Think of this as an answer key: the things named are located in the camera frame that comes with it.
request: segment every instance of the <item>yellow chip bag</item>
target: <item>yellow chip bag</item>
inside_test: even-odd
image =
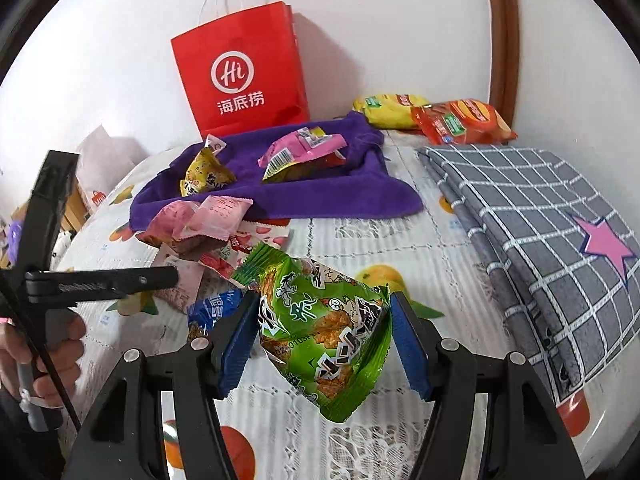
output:
[[[419,130],[411,115],[413,106],[429,104],[427,99],[410,94],[378,94],[361,97],[353,102],[353,109],[367,118],[371,126],[386,130]]]
[[[180,194],[189,196],[215,191],[235,181],[232,171],[220,163],[210,146],[205,146],[187,168],[184,180],[180,181]]]

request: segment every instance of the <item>blue gripper pad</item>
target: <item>blue gripper pad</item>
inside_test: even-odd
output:
[[[412,314],[414,324],[422,322],[413,311]],[[431,385],[428,377],[427,355],[418,343],[414,329],[395,294],[391,295],[391,323],[394,342],[409,385],[412,390],[418,392],[421,399],[428,400],[431,395]]]
[[[249,352],[258,333],[258,302],[259,296],[256,295],[252,306],[244,312],[242,319],[238,322],[222,355],[222,378],[218,389],[223,399],[238,386],[244,365],[249,358]]]

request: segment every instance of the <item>pink snack package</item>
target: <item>pink snack package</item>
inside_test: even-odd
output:
[[[180,234],[175,236],[174,233],[174,237],[184,240],[204,235],[218,240],[229,240],[253,203],[253,200],[247,198],[208,196]]]
[[[200,280],[204,268],[198,262],[181,260],[175,251],[166,244],[160,246],[158,255],[151,263],[152,267],[169,265],[178,270],[178,283],[174,288],[156,290],[154,296],[165,300],[182,313],[187,313],[187,307],[195,303],[200,288]]]
[[[226,246],[203,254],[200,257],[200,263],[242,288],[242,285],[232,280],[231,276],[247,258],[251,249],[260,242],[281,249],[288,236],[288,227],[242,221],[238,230],[229,237]]]
[[[153,247],[167,244],[177,253],[183,253],[192,249],[197,240],[179,242],[176,238],[184,229],[185,224],[193,217],[200,202],[188,200],[176,200],[164,206],[152,219],[146,231],[136,234],[136,238]]]
[[[327,135],[322,128],[300,128],[273,142],[267,152],[258,159],[258,166],[266,168],[262,180],[283,180],[284,174],[273,179],[277,173],[296,164],[303,164],[312,160],[327,157],[324,167],[338,166],[344,163],[344,157],[338,150],[344,148],[347,142],[344,137],[335,134]],[[300,174],[311,172],[300,171]]]

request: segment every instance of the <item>white plastic bag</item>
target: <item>white plastic bag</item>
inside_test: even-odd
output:
[[[78,153],[76,177],[80,195],[87,211],[93,214],[123,177],[133,170],[134,164],[102,126],[80,143]]]

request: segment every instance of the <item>human hand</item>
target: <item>human hand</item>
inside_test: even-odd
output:
[[[80,367],[76,361],[84,353],[84,344],[80,338],[85,333],[86,325],[82,318],[76,315],[69,323],[68,339],[64,340],[57,349],[49,352],[51,361],[70,398],[76,391],[76,381],[80,377]],[[29,346],[15,327],[9,323],[0,324],[0,383],[16,399],[20,398],[16,365],[29,364],[31,359]],[[39,357],[37,365],[38,370],[47,371]],[[35,395],[42,397],[50,407],[62,406],[62,400],[48,374],[33,381],[33,390]]]

